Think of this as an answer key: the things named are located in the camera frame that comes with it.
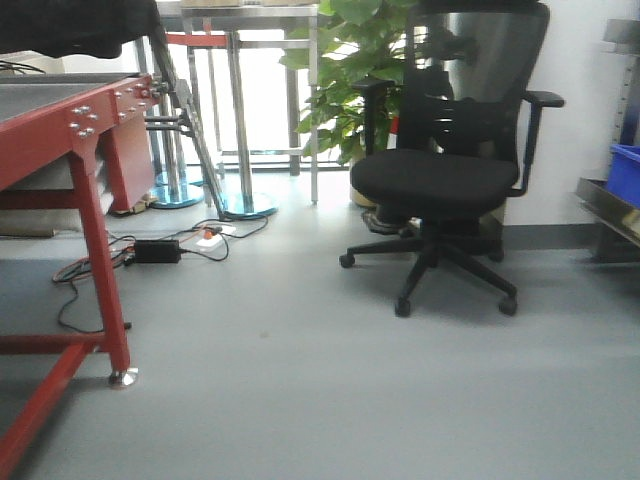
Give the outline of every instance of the chair base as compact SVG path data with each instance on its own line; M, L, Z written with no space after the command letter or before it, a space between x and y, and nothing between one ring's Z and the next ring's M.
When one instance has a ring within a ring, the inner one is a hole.
M516 313L517 288L487 268L471 255L488 254L494 261L501 261L504 254L499 239L441 235L431 229L421 229L418 236L399 238L385 242L358 245L347 249L341 255L340 265L350 268L355 264L354 255L376 253L417 253L418 258L409 272L407 279L398 295L395 312L399 317L408 317L411 313L409 296L418 285L420 279L429 268L436 268L442 258L455 263L467 272L502 290L506 296L498 304L499 310L512 316Z

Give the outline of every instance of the caster wheel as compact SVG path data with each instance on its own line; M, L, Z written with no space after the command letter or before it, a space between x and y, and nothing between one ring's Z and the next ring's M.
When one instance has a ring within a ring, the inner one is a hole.
M411 228L409 228L409 227L401 228L398 231L398 235L400 235L400 238L411 238L411 237L415 236L413 234L413 230L411 230Z
M350 253L345 253L344 255L340 255L340 266L342 268L350 268L353 267L353 264L356 263L356 258Z
M495 252L491 252L487 255L487 257L492 262L500 263L502 260L504 260L504 250L500 249L496 250Z
M411 313L411 302L406 298L396 300L396 315L398 317L408 317Z
M516 302L514 297L504 297L500 300L498 308L502 313L511 317L515 315L516 310L518 310L518 302Z

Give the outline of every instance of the mesh backrest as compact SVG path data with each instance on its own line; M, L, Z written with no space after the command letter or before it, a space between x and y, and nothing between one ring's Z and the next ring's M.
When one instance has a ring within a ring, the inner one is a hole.
M548 21L527 0L424 0L407 25L398 147L517 161L518 112Z

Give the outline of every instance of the black cloth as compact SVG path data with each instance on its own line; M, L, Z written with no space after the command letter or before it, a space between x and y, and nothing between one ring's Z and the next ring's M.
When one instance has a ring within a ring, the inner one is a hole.
M0 0L0 53L116 58L159 24L154 0Z
M512 162L409 149L374 153L351 169L351 184L371 201L433 220L482 216L517 180Z

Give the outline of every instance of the baseboard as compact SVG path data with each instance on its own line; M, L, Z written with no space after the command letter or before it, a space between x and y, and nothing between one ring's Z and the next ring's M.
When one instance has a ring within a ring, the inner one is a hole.
M598 225L594 223L505 225L502 229L506 250L592 248L598 238Z

